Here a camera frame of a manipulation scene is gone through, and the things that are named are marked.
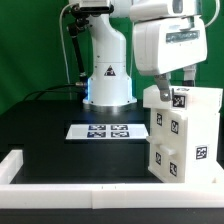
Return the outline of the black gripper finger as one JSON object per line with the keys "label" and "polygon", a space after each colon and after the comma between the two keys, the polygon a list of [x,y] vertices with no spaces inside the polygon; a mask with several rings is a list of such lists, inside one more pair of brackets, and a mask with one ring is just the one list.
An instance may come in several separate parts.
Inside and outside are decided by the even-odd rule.
{"label": "black gripper finger", "polygon": [[174,90],[171,87],[170,79],[170,73],[164,73],[154,76],[155,83],[160,92],[160,99],[163,102],[169,102],[173,99]]}
{"label": "black gripper finger", "polygon": [[197,66],[195,64],[184,67],[184,80],[182,82],[183,86],[190,86],[194,87],[195,86],[195,77],[196,77],[196,71],[197,71]]}

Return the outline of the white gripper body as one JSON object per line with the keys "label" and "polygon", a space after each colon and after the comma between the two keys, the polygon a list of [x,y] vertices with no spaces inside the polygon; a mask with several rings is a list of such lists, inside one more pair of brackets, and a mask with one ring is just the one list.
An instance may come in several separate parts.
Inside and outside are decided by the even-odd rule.
{"label": "white gripper body", "polygon": [[137,23],[133,47],[141,75],[160,75],[196,64],[207,58],[204,22],[195,16]]}

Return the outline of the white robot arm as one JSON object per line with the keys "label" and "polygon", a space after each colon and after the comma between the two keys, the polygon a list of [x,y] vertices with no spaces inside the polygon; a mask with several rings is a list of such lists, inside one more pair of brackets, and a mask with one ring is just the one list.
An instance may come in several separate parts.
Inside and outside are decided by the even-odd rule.
{"label": "white robot arm", "polygon": [[110,19],[134,23],[132,47],[137,70],[155,78],[160,100],[169,102],[170,73],[207,57],[201,0],[69,0],[75,30],[87,28],[93,47],[93,74],[83,104],[97,111],[120,111],[136,104],[126,71],[126,39]]}

